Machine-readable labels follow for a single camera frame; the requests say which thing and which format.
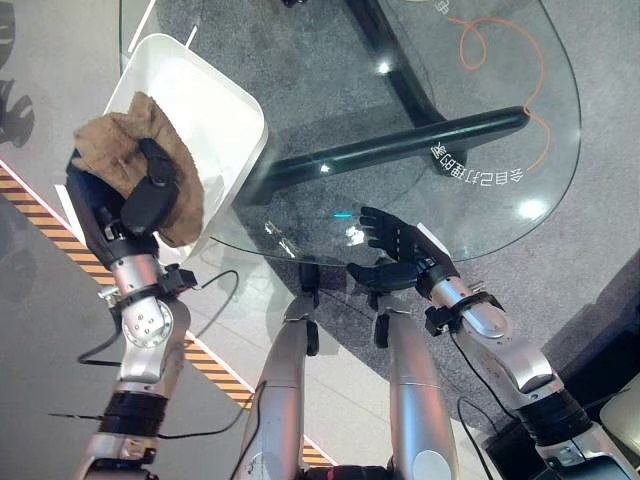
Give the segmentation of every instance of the black bracket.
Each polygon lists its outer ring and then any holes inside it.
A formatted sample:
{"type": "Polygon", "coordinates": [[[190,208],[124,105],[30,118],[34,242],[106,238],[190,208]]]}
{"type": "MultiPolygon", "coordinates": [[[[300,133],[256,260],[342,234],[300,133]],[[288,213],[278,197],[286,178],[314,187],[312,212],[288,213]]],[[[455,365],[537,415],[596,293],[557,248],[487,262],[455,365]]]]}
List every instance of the black bracket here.
{"type": "Polygon", "coordinates": [[[478,292],[460,300],[451,308],[427,308],[424,312],[427,316],[424,326],[433,337],[442,334],[445,326],[447,326],[449,330],[456,332],[462,323],[462,313],[473,305],[484,302],[489,302],[494,307],[504,311],[500,302],[498,302],[493,295],[487,292],[478,292]]]}

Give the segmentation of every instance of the robotic hand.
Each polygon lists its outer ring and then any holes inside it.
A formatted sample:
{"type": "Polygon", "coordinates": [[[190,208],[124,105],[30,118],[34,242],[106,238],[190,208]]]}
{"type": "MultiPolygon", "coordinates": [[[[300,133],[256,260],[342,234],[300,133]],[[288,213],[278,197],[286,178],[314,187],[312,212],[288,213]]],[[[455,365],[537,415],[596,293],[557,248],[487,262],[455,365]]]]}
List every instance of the robotic hand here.
{"type": "Polygon", "coordinates": [[[370,247],[383,249],[399,262],[374,268],[355,263],[347,270],[355,280],[370,289],[402,290],[415,286],[423,297],[443,279],[459,277],[446,247],[422,224],[409,225],[398,217],[362,207],[360,223],[370,247]]]}
{"type": "Polygon", "coordinates": [[[399,263],[349,264],[349,273],[370,290],[413,286],[432,302],[425,312],[429,333],[437,336],[448,328],[461,351],[482,365],[552,470],[561,478],[640,478],[565,390],[542,352],[514,334],[495,298],[473,293],[462,282],[446,247],[428,229],[375,208],[363,207],[361,214],[369,246],[399,263]]]}

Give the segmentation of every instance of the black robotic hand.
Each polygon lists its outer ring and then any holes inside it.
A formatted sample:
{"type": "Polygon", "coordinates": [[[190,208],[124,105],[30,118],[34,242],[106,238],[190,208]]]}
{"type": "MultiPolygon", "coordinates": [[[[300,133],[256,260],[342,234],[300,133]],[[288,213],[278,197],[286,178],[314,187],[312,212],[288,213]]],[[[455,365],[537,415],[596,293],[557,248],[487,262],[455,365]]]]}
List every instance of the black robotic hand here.
{"type": "Polygon", "coordinates": [[[378,291],[415,286],[423,297],[428,297],[436,283],[459,276],[448,252],[435,237],[429,238],[418,227],[377,208],[362,207],[360,213],[368,245],[383,249],[399,263],[372,268],[350,263],[347,271],[358,283],[378,291]]]}

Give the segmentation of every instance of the wire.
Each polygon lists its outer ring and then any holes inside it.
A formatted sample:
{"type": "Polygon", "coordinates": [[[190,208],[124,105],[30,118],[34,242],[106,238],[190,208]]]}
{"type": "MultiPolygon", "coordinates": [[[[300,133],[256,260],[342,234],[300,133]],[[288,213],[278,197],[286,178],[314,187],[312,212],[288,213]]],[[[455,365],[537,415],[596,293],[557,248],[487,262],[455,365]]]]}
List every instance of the wire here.
{"type": "Polygon", "coordinates": [[[193,288],[193,290],[195,290],[196,292],[201,292],[202,290],[207,288],[209,285],[211,285],[213,282],[215,282],[219,278],[222,278],[225,275],[229,275],[229,274],[231,274],[231,275],[233,275],[235,277],[235,283],[233,285],[233,288],[231,289],[231,293],[229,294],[229,297],[224,301],[224,303],[218,309],[218,311],[215,313],[215,315],[209,319],[207,324],[204,327],[202,327],[202,329],[198,333],[196,333],[195,338],[200,338],[200,336],[203,335],[209,329],[209,327],[211,327],[211,325],[213,325],[213,322],[215,322],[218,319],[218,317],[220,316],[222,311],[225,308],[227,308],[227,305],[229,305],[229,302],[231,302],[231,300],[233,299],[233,296],[238,291],[238,287],[240,286],[240,274],[236,270],[233,270],[233,269],[225,270],[224,272],[216,275],[212,279],[210,279],[207,282],[203,283],[202,287],[193,288]]]}
{"type": "Polygon", "coordinates": [[[462,410],[461,410],[460,407],[461,407],[463,398],[464,397],[459,397],[458,401],[456,402],[456,407],[458,409],[458,417],[460,418],[460,423],[462,423],[462,428],[464,428],[464,431],[467,434],[467,437],[469,437],[469,440],[471,440],[471,444],[473,445],[473,449],[476,451],[476,454],[478,455],[478,458],[480,459],[480,463],[482,464],[482,468],[484,469],[484,473],[486,473],[487,478],[489,480],[494,480],[493,479],[493,475],[491,475],[491,472],[489,471],[489,467],[487,466],[487,463],[484,461],[484,457],[482,456],[482,452],[480,451],[480,447],[478,447],[478,444],[473,439],[473,436],[471,435],[471,432],[469,431],[469,428],[467,427],[467,424],[464,421],[464,417],[462,416],[462,410]]]}
{"type": "Polygon", "coordinates": [[[491,417],[487,414],[487,412],[485,412],[482,408],[480,408],[478,405],[476,405],[475,403],[473,403],[471,400],[469,400],[467,397],[458,397],[458,404],[460,404],[461,402],[466,403],[467,405],[475,408],[476,410],[478,410],[482,415],[484,415],[484,417],[489,420],[489,423],[491,424],[491,427],[493,428],[493,431],[495,432],[496,435],[499,434],[498,432],[498,427],[496,426],[496,423],[491,419],[491,417]]]}
{"type": "Polygon", "coordinates": [[[493,391],[493,388],[491,388],[491,386],[485,381],[484,378],[482,378],[482,376],[478,373],[478,371],[473,367],[473,365],[471,365],[471,362],[469,361],[469,358],[465,355],[465,353],[462,351],[462,348],[460,348],[460,345],[458,345],[458,342],[456,341],[455,337],[453,336],[453,333],[451,333],[451,330],[449,330],[449,337],[451,337],[451,340],[453,341],[453,344],[456,346],[456,348],[458,349],[458,351],[460,352],[460,354],[462,355],[462,358],[464,358],[464,361],[467,362],[467,365],[469,365],[469,368],[471,369],[471,371],[473,373],[476,374],[476,377],[478,377],[480,379],[480,381],[484,384],[485,387],[487,387],[487,389],[489,390],[489,392],[491,392],[491,395],[493,396],[494,400],[496,401],[496,403],[500,406],[500,408],[502,409],[502,411],[505,413],[505,415],[507,415],[509,418],[511,418],[512,420],[518,420],[518,418],[512,414],[511,412],[509,412],[507,410],[507,408],[502,404],[502,402],[500,401],[500,399],[498,398],[498,395],[496,395],[496,392],[493,391]]]}
{"type": "Polygon", "coordinates": [[[586,405],[584,405],[582,407],[582,409],[583,410],[589,410],[590,408],[596,407],[596,406],[600,405],[601,403],[608,402],[612,398],[617,397],[618,395],[620,395],[622,393],[628,392],[629,390],[631,390],[631,389],[630,388],[624,388],[624,389],[620,390],[619,392],[614,392],[614,393],[611,393],[609,395],[606,395],[606,396],[604,396],[602,398],[599,398],[598,400],[594,400],[593,402],[587,403],[586,405]]]}
{"type": "Polygon", "coordinates": [[[206,437],[209,435],[219,435],[221,433],[227,432],[231,430],[236,425],[236,423],[238,423],[238,420],[240,420],[240,418],[242,418],[242,414],[246,412],[247,405],[251,403],[251,400],[253,399],[254,396],[255,396],[255,393],[250,395],[249,398],[247,398],[244,401],[244,404],[242,405],[242,408],[240,409],[240,411],[236,414],[233,420],[231,420],[231,422],[224,428],[221,428],[219,430],[211,430],[210,432],[182,433],[179,435],[163,435],[162,433],[159,433],[158,438],[161,438],[162,440],[179,440],[182,438],[206,437]]]}
{"type": "MultiPolygon", "coordinates": [[[[249,398],[247,398],[244,401],[244,404],[242,405],[242,408],[240,408],[240,411],[238,411],[236,416],[233,417],[233,420],[231,420],[231,422],[227,426],[225,426],[224,428],[220,428],[218,430],[211,430],[209,432],[182,433],[182,434],[179,434],[179,435],[164,435],[162,433],[159,433],[158,434],[158,438],[161,438],[162,440],[179,440],[179,439],[183,439],[183,438],[206,437],[206,436],[210,436],[210,435],[219,435],[221,433],[225,433],[225,432],[231,430],[238,423],[240,418],[242,418],[242,414],[247,411],[246,410],[247,405],[249,405],[249,403],[251,403],[251,401],[255,397],[255,395],[256,395],[255,393],[250,395],[249,398]]],[[[96,421],[102,421],[103,418],[104,418],[101,415],[77,415],[77,414],[73,414],[73,413],[49,413],[48,415],[51,416],[51,417],[70,418],[70,419],[74,419],[74,420],[96,420],[96,421]]]]}
{"type": "Polygon", "coordinates": [[[74,420],[96,420],[101,422],[104,417],[101,415],[76,415],[74,413],[47,413],[50,417],[72,418],[74,420]]]}
{"type": "Polygon", "coordinates": [[[109,312],[111,313],[111,318],[113,319],[113,325],[115,329],[113,334],[111,335],[111,337],[109,337],[107,341],[102,342],[97,347],[92,348],[91,350],[88,350],[78,355],[78,358],[76,359],[76,361],[80,365],[98,365],[100,367],[120,367],[121,366],[120,362],[89,359],[89,357],[93,357],[94,355],[97,355],[98,353],[102,352],[103,350],[106,350],[111,345],[116,343],[116,341],[120,337],[120,334],[122,333],[122,317],[114,309],[109,309],[109,312]]]}
{"type": "Polygon", "coordinates": [[[455,17],[447,17],[447,19],[452,23],[456,23],[456,24],[464,26],[464,31],[462,32],[462,36],[460,37],[460,43],[459,43],[459,46],[458,46],[458,50],[459,50],[460,60],[462,61],[462,64],[464,65],[464,68],[466,68],[467,70],[470,70],[470,71],[474,71],[474,70],[479,69],[482,65],[484,65],[485,61],[487,60],[487,44],[486,44],[486,41],[485,41],[484,37],[482,36],[482,34],[476,28],[476,25],[479,24],[479,23],[497,23],[497,24],[502,25],[504,27],[509,27],[512,30],[514,30],[516,33],[518,33],[522,37],[524,37],[531,44],[531,46],[533,47],[533,50],[534,50],[534,52],[536,54],[536,58],[538,60],[538,65],[540,67],[540,73],[538,75],[538,80],[536,81],[536,86],[534,87],[533,92],[531,93],[529,98],[527,98],[527,100],[525,101],[525,103],[522,106],[522,108],[524,109],[525,115],[527,115],[529,118],[531,118],[531,120],[536,122],[538,125],[540,125],[544,129],[546,137],[547,137],[547,140],[546,140],[544,149],[542,150],[542,153],[538,156],[536,161],[533,162],[533,164],[531,164],[527,168],[527,173],[533,171],[534,169],[536,169],[544,161],[545,157],[547,156],[547,153],[549,152],[549,148],[551,147],[551,136],[552,136],[551,135],[551,127],[549,126],[549,124],[543,118],[541,118],[538,115],[536,115],[535,113],[533,113],[531,111],[531,109],[529,108],[531,103],[535,100],[535,98],[540,93],[540,90],[542,89],[542,84],[544,83],[544,77],[545,77],[544,56],[542,54],[542,50],[540,49],[540,46],[538,45],[538,41],[535,39],[535,37],[533,35],[531,35],[523,27],[521,27],[517,23],[512,22],[510,20],[507,20],[505,18],[500,18],[500,17],[478,17],[478,18],[472,20],[471,22],[465,22],[464,20],[461,20],[461,19],[455,18],[455,17]],[[478,37],[478,40],[480,41],[480,45],[482,46],[482,58],[480,59],[480,61],[478,63],[475,63],[475,64],[468,63],[467,59],[465,58],[465,55],[464,55],[464,41],[465,41],[465,39],[467,37],[467,33],[469,33],[470,31],[473,32],[474,35],[476,35],[476,37],[478,37]]]}
{"type": "Polygon", "coordinates": [[[258,435],[258,431],[260,430],[260,400],[262,400],[262,392],[264,392],[264,389],[266,386],[267,386],[267,382],[265,380],[262,383],[260,383],[260,385],[258,385],[258,388],[256,388],[256,393],[254,394],[254,396],[256,397],[256,429],[251,434],[251,438],[249,439],[245,447],[242,449],[242,452],[240,453],[240,457],[238,458],[238,461],[236,462],[235,467],[233,467],[233,471],[231,472],[231,476],[229,477],[230,480],[233,480],[233,478],[236,476],[236,473],[238,473],[238,470],[242,465],[242,461],[244,460],[244,457],[247,455],[247,452],[249,451],[251,444],[255,440],[256,435],[258,435]]]}

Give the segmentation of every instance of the black cable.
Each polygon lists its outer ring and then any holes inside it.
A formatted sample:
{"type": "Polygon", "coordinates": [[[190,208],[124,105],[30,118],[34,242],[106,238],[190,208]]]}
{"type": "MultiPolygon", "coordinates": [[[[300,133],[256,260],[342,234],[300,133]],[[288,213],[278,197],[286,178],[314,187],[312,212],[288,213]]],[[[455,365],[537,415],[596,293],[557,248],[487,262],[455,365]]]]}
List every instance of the black cable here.
{"type": "Polygon", "coordinates": [[[236,476],[236,473],[238,473],[238,469],[240,469],[240,466],[242,465],[242,461],[244,460],[244,457],[247,455],[247,452],[249,451],[251,444],[255,440],[256,435],[258,435],[258,431],[260,430],[260,400],[262,400],[262,392],[264,391],[264,388],[266,386],[267,386],[267,382],[263,381],[260,385],[258,385],[258,388],[256,388],[256,393],[254,395],[256,398],[256,429],[253,432],[253,434],[251,434],[251,438],[247,442],[247,445],[244,447],[244,449],[242,449],[242,452],[240,453],[240,457],[238,458],[238,461],[236,462],[235,467],[233,467],[233,471],[231,472],[231,476],[229,477],[230,480],[233,480],[233,478],[236,476]]]}
{"type": "Polygon", "coordinates": [[[613,397],[617,397],[621,393],[628,392],[629,390],[631,390],[631,389],[630,388],[624,388],[624,389],[620,390],[619,392],[615,392],[615,393],[611,393],[609,395],[606,395],[606,396],[604,396],[602,398],[599,398],[598,400],[594,400],[593,402],[587,403],[586,405],[584,405],[582,407],[582,409],[583,410],[589,410],[590,408],[596,407],[596,406],[600,405],[601,403],[608,402],[613,397]]]}
{"type": "Polygon", "coordinates": [[[482,415],[484,415],[484,417],[489,421],[489,423],[491,424],[491,427],[493,428],[493,431],[495,432],[496,435],[499,434],[498,432],[498,427],[496,426],[496,422],[494,422],[491,417],[489,416],[489,414],[487,414],[487,412],[485,412],[482,408],[480,408],[478,405],[476,405],[475,403],[473,403],[471,400],[469,400],[467,397],[458,397],[458,404],[460,404],[461,402],[466,403],[467,405],[475,408],[477,411],[479,411],[482,415]]]}
{"type": "Polygon", "coordinates": [[[218,317],[220,316],[220,314],[222,313],[222,311],[227,308],[227,305],[229,305],[229,302],[231,302],[231,300],[233,299],[233,296],[236,294],[236,292],[238,291],[238,287],[240,286],[240,274],[233,269],[230,270],[225,270],[224,272],[216,275],[215,277],[213,277],[211,280],[208,280],[207,282],[202,284],[202,287],[200,288],[193,288],[193,290],[197,291],[197,292],[201,292],[202,290],[204,290],[205,288],[207,288],[209,285],[211,285],[213,282],[215,282],[216,280],[218,280],[221,277],[224,277],[225,275],[229,275],[232,274],[235,276],[235,283],[233,285],[233,288],[231,289],[231,293],[229,294],[229,297],[225,300],[225,302],[222,304],[222,306],[218,309],[218,311],[215,313],[215,315],[213,317],[211,317],[211,319],[209,319],[209,321],[207,322],[207,324],[195,335],[196,338],[200,338],[201,335],[203,335],[211,325],[213,325],[213,322],[215,322],[218,317]]]}
{"type": "Polygon", "coordinates": [[[480,459],[480,463],[482,464],[482,468],[484,469],[484,473],[486,473],[487,478],[489,480],[494,480],[493,479],[493,475],[491,475],[491,472],[489,471],[489,467],[487,466],[487,463],[484,461],[484,457],[482,456],[482,452],[480,451],[480,448],[478,447],[478,444],[476,443],[476,441],[473,439],[473,436],[471,435],[471,432],[469,431],[469,428],[467,427],[467,424],[464,421],[464,417],[462,416],[462,410],[460,409],[460,405],[461,405],[461,400],[462,399],[463,399],[463,397],[459,397],[458,398],[458,402],[456,403],[456,406],[458,408],[458,417],[460,418],[460,423],[462,423],[462,428],[464,428],[464,431],[467,434],[467,437],[469,437],[469,440],[471,440],[471,444],[473,445],[473,448],[476,451],[476,454],[478,455],[478,458],[480,459]]]}
{"type": "Polygon", "coordinates": [[[251,402],[254,396],[255,396],[255,393],[250,395],[249,398],[247,398],[244,401],[244,404],[242,405],[242,408],[240,409],[240,411],[236,414],[233,420],[231,420],[231,422],[224,428],[221,428],[219,430],[211,430],[210,432],[183,433],[180,435],[163,435],[162,433],[159,433],[158,438],[161,438],[162,440],[179,440],[182,438],[206,437],[209,435],[219,435],[221,433],[227,432],[231,430],[236,425],[236,423],[238,423],[238,420],[240,420],[240,418],[242,418],[242,414],[246,412],[247,405],[249,405],[249,403],[251,402]]]}
{"type": "Polygon", "coordinates": [[[473,373],[476,374],[476,377],[478,377],[480,379],[480,381],[484,384],[485,387],[487,387],[487,389],[489,390],[489,392],[491,392],[491,395],[493,396],[494,400],[496,401],[496,403],[500,406],[500,408],[502,409],[502,411],[505,413],[505,415],[507,415],[509,418],[511,418],[512,420],[516,420],[518,421],[518,417],[516,417],[513,413],[511,413],[510,411],[507,410],[507,408],[502,404],[502,402],[500,401],[500,399],[498,398],[498,395],[496,395],[496,392],[493,391],[493,388],[491,388],[491,386],[485,381],[484,378],[482,378],[482,376],[478,373],[478,371],[473,367],[473,365],[471,365],[471,362],[469,361],[469,358],[467,357],[467,355],[462,351],[462,348],[460,348],[460,345],[458,345],[458,342],[456,341],[455,337],[453,336],[453,333],[451,333],[451,330],[449,330],[449,336],[451,337],[451,340],[453,341],[453,344],[456,346],[456,348],[458,349],[458,351],[460,352],[460,354],[462,355],[462,358],[464,358],[464,361],[467,362],[467,365],[469,365],[469,368],[471,369],[471,371],[473,373]]]}
{"type": "MultiPolygon", "coordinates": [[[[238,423],[240,418],[242,418],[242,414],[244,412],[246,412],[247,405],[252,401],[252,399],[255,397],[255,395],[256,395],[255,393],[250,395],[249,398],[247,398],[244,401],[244,404],[242,405],[242,408],[240,408],[240,410],[238,411],[236,416],[233,418],[233,420],[227,426],[225,426],[224,428],[221,428],[219,430],[211,430],[209,432],[183,433],[183,434],[179,434],[179,435],[164,435],[162,433],[159,433],[158,434],[158,438],[161,438],[162,440],[178,440],[178,439],[191,438],[191,437],[206,437],[206,436],[210,436],[210,435],[219,435],[221,433],[227,432],[227,431],[231,430],[238,423]]],[[[103,419],[103,417],[100,416],[100,415],[76,415],[76,414],[73,414],[73,413],[49,413],[48,415],[51,416],[51,417],[71,418],[71,419],[76,419],[76,420],[97,420],[97,421],[102,421],[102,419],[103,419]]]]}
{"type": "Polygon", "coordinates": [[[113,325],[114,325],[113,334],[111,335],[111,337],[109,337],[109,339],[107,341],[101,343],[100,345],[98,345],[95,348],[92,348],[91,350],[88,350],[88,351],[78,355],[78,358],[76,359],[76,361],[79,364],[81,364],[81,365],[98,365],[98,366],[101,366],[101,367],[120,367],[120,365],[121,365],[120,362],[111,362],[111,361],[106,361],[106,360],[90,360],[89,359],[89,357],[93,357],[94,355],[97,355],[98,353],[102,352],[103,350],[106,350],[111,345],[116,343],[116,341],[120,337],[120,334],[122,333],[122,317],[114,309],[109,309],[109,312],[111,313],[111,318],[113,319],[113,325]]]}

